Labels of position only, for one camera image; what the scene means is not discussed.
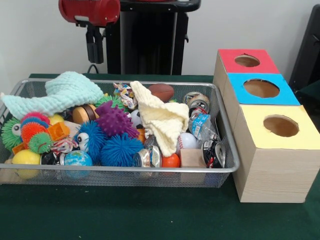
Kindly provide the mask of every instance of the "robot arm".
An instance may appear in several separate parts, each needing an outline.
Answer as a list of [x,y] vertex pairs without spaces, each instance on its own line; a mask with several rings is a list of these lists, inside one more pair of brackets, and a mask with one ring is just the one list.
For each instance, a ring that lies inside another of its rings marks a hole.
[[103,63],[100,28],[114,24],[119,19],[120,0],[59,0],[59,10],[68,22],[87,27],[88,59],[91,63]]

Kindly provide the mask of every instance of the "wire mesh basket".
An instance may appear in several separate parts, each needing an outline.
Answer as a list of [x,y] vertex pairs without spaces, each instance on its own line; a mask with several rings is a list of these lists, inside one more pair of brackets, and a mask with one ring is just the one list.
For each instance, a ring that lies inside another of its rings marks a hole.
[[[27,79],[19,82],[11,95],[24,98],[46,96],[45,83],[50,79]],[[113,82],[93,80],[104,93],[114,91]],[[210,99],[211,121],[226,149],[225,168],[143,168],[109,166],[65,166],[8,164],[13,156],[0,140],[0,184],[149,186],[220,188],[230,173],[239,167],[239,156],[219,90],[210,83],[141,82],[146,87],[165,83],[174,89],[173,98],[183,101],[185,94],[200,92]],[[0,127],[11,118],[4,105],[0,108]]]

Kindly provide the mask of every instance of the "purple spiky ball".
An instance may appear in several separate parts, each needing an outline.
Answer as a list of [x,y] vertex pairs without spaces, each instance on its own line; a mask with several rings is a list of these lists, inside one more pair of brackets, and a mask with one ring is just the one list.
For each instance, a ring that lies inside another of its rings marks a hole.
[[128,133],[129,137],[136,138],[139,132],[132,127],[131,117],[128,117],[124,109],[118,105],[112,107],[112,101],[105,102],[95,112],[99,115],[96,119],[99,127],[108,137]]

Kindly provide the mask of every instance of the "white wall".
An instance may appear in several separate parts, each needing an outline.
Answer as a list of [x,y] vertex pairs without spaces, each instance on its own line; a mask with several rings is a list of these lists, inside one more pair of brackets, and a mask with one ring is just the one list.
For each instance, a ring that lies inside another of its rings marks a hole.
[[[218,48],[267,49],[288,79],[318,0],[202,0],[189,14],[182,74],[212,75]],[[84,28],[66,22],[58,0],[1,0],[0,92],[30,73],[86,72]],[[106,63],[100,65],[103,73]]]

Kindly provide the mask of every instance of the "mint green knit cloth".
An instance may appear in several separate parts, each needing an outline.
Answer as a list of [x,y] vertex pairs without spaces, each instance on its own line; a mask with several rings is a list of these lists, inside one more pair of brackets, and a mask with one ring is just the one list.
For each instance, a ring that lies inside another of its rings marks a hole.
[[66,71],[57,78],[45,83],[47,96],[24,98],[3,95],[0,99],[17,119],[30,112],[39,112],[47,116],[83,104],[95,104],[104,94],[87,77],[74,71]]

